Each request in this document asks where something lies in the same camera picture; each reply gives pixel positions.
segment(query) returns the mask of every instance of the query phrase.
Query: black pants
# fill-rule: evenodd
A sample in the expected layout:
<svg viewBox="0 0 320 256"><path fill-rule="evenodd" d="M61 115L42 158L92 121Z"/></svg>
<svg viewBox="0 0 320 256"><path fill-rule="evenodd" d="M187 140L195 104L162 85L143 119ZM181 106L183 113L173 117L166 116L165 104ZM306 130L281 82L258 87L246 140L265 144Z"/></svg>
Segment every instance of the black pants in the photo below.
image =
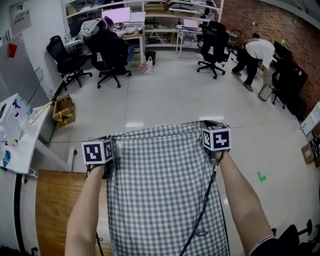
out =
<svg viewBox="0 0 320 256"><path fill-rule="evenodd" d="M232 72L240 72L246 66L248 77L245 81L245 84L250 86L257 74L259 60L257 58L251 57L247 50L244 49L238 53L238 61L238 65L236 65L236 67L232 69Z"/></svg>

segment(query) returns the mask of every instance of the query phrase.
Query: tile floor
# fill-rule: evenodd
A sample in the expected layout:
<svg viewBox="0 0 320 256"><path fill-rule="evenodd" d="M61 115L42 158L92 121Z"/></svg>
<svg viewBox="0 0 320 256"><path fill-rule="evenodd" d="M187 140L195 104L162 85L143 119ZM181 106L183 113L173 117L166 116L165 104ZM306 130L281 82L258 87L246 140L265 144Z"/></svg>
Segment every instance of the tile floor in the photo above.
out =
<svg viewBox="0 0 320 256"><path fill-rule="evenodd" d="M132 76L121 76L117 88L113 79L97 89L98 72L82 79L83 87L72 84L69 93L75 102L76 121L57 128L48 147L66 159L70 147L81 152L81 142L115 132L131 132L161 124L179 124L202 119L218 119L232 127L230 152L241 172L258 194L270 225L280 235L290 224L298 230L319 223L320 173L307 166L301 147L307 141L299 123L277 102L261 101L257 94L262 81L257 75L253 92L242 86L246 78L230 73L235 63L225 65L226 74L216 80L210 70L196 72L198 53L184 51L182 58L174 51L158 51L151 74L132 69ZM32 162L35 169L59 170L59 166L38 153ZM73 171L85 172L81 153L74 159ZM266 176L259 182L257 172ZM226 220L232 256L243 255L243 248L233 222L224 182L218 171L217 183ZM25 247L38 247L35 229L35 194L37 180L30 178L22 186L21 226ZM308 236L300 237L307 241Z"/></svg>

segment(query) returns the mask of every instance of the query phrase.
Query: red brick wall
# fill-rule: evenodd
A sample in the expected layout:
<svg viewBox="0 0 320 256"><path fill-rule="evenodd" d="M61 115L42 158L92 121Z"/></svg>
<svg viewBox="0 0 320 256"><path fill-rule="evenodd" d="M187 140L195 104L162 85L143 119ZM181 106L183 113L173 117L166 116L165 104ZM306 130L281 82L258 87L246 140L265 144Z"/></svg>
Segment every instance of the red brick wall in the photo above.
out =
<svg viewBox="0 0 320 256"><path fill-rule="evenodd" d="M300 93L307 113L320 101L320 30L286 10L258 0L225 0L221 23L227 30L242 31L246 37L257 32L272 43L284 39L294 62L308 74Z"/></svg>

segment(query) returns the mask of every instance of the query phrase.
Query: red sticker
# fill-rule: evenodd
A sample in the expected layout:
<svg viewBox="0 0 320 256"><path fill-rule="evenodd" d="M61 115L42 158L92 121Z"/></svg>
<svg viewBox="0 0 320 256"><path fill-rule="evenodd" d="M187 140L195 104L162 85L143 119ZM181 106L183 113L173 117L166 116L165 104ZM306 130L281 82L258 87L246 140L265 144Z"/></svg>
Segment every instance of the red sticker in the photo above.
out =
<svg viewBox="0 0 320 256"><path fill-rule="evenodd" d="M17 52L18 46L12 43L8 45L8 56L9 58L14 58Z"/></svg>

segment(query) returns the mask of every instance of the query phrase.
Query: checkered fabric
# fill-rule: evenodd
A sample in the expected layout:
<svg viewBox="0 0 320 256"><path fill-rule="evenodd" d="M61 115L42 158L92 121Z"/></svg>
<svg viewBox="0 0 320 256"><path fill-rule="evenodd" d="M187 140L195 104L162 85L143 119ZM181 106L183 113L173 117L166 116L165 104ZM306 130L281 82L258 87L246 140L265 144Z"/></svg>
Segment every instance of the checkered fabric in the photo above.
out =
<svg viewBox="0 0 320 256"><path fill-rule="evenodd" d="M161 125L111 135L115 170L107 184L114 256L178 256L203 207L213 166L201 123ZM184 255L229 256L217 183Z"/></svg>

